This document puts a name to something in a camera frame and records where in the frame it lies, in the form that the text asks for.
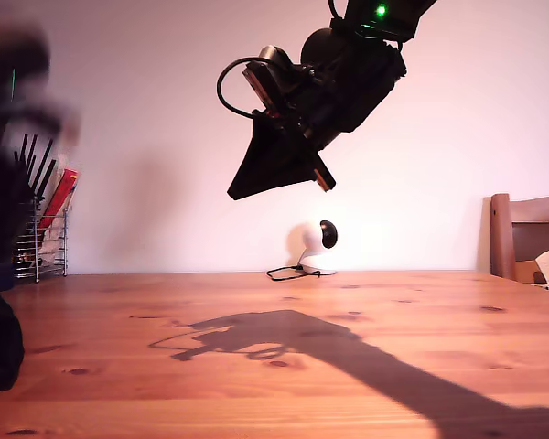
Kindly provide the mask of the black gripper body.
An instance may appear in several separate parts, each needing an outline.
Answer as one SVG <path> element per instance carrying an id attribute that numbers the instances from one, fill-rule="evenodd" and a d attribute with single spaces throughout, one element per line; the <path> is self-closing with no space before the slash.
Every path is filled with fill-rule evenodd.
<path id="1" fill-rule="evenodd" d="M 342 133 L 358 128 L 405 75 L 401 61 L 343 69 L 338 63 L 317 71 L 312 67 L 280 70 L 251 61 L 243 72 L 285 142 L 305 161 L 314 182 L 329 191 L 336 186 L 319 152 Z"/>

